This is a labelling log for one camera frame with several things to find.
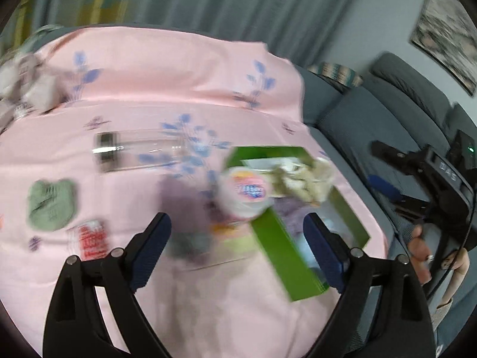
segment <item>gray pillow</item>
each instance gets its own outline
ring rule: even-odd
[[[437,87],[401,58],[385,52],[371,66],[376,77],[388,81],[410,97],[431,119],[443,128],[445,116],[451,109],[449,100]]]
[[[445,120],[444,133],[450,143],[454,140],[454,137],[456,137],[458,129],[472,137],[477,143],[477,126],[466,111],[462,109],[462,106],[455,104]]]
[[[295,69],[301,74],[305,83],[302,105],[303,123],[314,126],[326,109],[339,101],[342,94],[312,72],[300,66],[295,66]]]
[[[420,148],[430,144],[441,155],[447,153],[450,147],[442,131],[406,94],[371,74],[364,79],[363,87],[399,120]]]
[[[331,141],[356,171],[365,185],[368,175],[378,175],[411,197],[429,200],[413,177],[403,175],[371,156],[370,144],[382,141],[403,152],[419,146],[393,114],[364,87],[343,96],[318,123],[318,129]],[[401,233],[409,233],[410,222],[399,217],[383,195],[370,188],[380,206]]]

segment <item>black cable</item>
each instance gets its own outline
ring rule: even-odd
[[[470,214],[470,221],[469,221],[469,227],[467,229],[467,234],[464,238],[464,241],[462,241],[460,247],[459,247],[459,250],[456,252],[456,255],[454,256],[454,259],[452,260],[451,264],[449,265],[448,269],[446,270],[446,272],[444,273],[444,275],[441,277],[441,279],[439,280],[439,282],[437,283],[437,285],[432,289],[432,291],[429,293],[429,295],[426,297],[427,300],[429,300],[436,292],[437,290],[439,289],[439,287],[442,285],[442,283],[444,282],[445,278],[447,277],[447,275],[449,275],[450,271],[452,270],[452,267],[454,266],[454,264],[456,263],[456,260],[457,260],[457,256],[459,255],[460,251],[462,250],[462,248],[464,246],[466,246],[466,242],[467,242],[467,238],[469,237],[469,234],[470,234],[470,231],[472,229],[472,220],[474,218],[474,212],[476,210],[476,201],[477,201],[477,196],[476,196],[476,193],[477,193],[477,186],[474,187],[474,201],[472,203],[472,212]]]

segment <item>white round container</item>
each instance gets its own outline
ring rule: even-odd
[[[234,167],[222,173],[218,181],[216,204],[227,216],[227,223],[252,220],[272,204],[271,184],[259,172]]]

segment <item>green box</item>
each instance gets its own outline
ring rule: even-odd
[[[295,157],[309,166],[314,161],[314,158],[300,146],[242,146],[234,149],[226,161],[226,167],[243,166],[242,160],[282,157]],[[369,234],[338,189],[331,190],[328,200],[348,226],[359,246],[364,247],[369,240]],[[273,208],[268,208],[250,224],[292,301],[320,295],[329,288],[328,284],[320,281],[304,262]]]

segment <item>red label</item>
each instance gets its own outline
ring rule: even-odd
[[[108,254],[107,235],[103,227],[91,230],[88,225],[79,227],[81,259],[95,260]]]

